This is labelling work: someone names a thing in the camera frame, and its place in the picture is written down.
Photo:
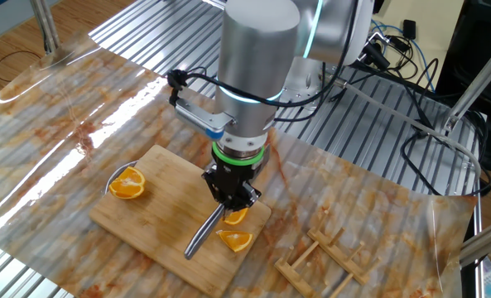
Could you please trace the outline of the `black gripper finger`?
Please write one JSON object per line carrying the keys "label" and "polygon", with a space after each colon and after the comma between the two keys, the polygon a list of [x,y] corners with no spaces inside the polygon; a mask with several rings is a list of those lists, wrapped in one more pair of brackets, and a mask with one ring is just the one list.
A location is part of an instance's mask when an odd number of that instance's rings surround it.
{"label": "black gripper finger", "polygon": [[252,207],[262,196],[262,192],[255,189],[248,181],[244,181],[238,188],[238,207],[240,209]]}
{"label": "black gripper finger", "polygon": [[212,194],[214,200],[219,204],[222,204],[224,200],[221,198],[219,187],[215,184],[215,174],[216,168],[212,166],[202,174],[202,178],[205,180],[207,186],[209,187],[209,191]]}

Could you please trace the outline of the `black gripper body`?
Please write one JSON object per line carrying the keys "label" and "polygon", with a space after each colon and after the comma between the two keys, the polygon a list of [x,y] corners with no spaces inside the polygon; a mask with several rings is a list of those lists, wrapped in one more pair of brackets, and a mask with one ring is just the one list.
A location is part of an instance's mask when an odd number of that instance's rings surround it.
{"label": "black gripper body", "polygon": [[232,211],[241,210],[238,207],[238,188],[244,181],[250,185],[256,180],[263,168],[263,161],[247,166],[237,166],[218,159],[216,161],[215,184],[219,187],[223,205]]}

